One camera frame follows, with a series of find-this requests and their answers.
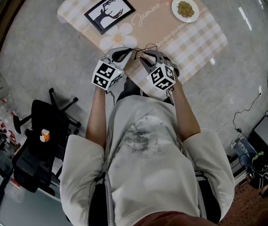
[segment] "table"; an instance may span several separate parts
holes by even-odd
[[[220,26],[200,0],[193,0],[199,7],[200,17],[191,24],[173,15],[173,0],[127,0],[136,11],[103,35],[84,16],[100,1],[65,0],[57,17],[62,23],[70,23],[104,53],[116,47],[145,48],[149,43],[156,44],[158,50],[178,65],[182,84],[227,45]],[[166,98],[165,93],[148,83],[147,72],[139,60],[128,63],[124,72],[149,96]]]

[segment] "office chair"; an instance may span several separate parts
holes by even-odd
[[[30,118],[32,119],[32,130],[26,130],[27,139],[12,160],[14,165],[14,178],[25,189],[35,193],[38,188],[47,191],[51,183],[52,166],[54,158],[59,152],[59,147],[65,148],[69,136],[69,124],[79,127],[79,122],[71,121],[64,111],[78,101],[73,101],[62,110],[57,108],[53,97],[53,88],[49,90],[51,105],[34,100],[32,103],[31,115],[23,120],[14,116],[14,125],[18,133],[20,127]],[[40,140],[41,131],[49,131],[50,140]]]

